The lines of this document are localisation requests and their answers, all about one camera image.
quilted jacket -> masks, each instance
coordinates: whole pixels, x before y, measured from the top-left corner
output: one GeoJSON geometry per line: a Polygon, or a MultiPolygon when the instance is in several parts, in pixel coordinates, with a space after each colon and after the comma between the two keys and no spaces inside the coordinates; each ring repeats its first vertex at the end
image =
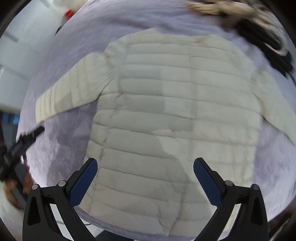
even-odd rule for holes
{"type": "Polygon", "coordinates": [[[150,29],[112,42],[37,100],[36,121],[96,99],[85,160],[99,169],[80,208],[135,232],[196,237],[215,207],[193,161],[249,186],[261,116],[296,143],[296,117],[275,81],[214,35],[150,29]]]}

blue gripper pad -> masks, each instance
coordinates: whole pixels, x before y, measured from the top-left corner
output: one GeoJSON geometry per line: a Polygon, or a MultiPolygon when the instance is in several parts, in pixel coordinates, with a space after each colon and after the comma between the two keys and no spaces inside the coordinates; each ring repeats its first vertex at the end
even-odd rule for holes
{"type": "Polygon", "coordinates": [[[72,207],[81,203],[97,171],[98,163],[96,159],[93,159],[70,190],[69,203],[72,207]]]}
{"type": "Polygon", "coordinates": [[[198,181],[200,182],[205,194],[207,195],[210,203],[219,207],[222,203],[222,195],[219,187],[208,173],[203,164],[196,159],[193,164],[193,171],[198,181]]]}

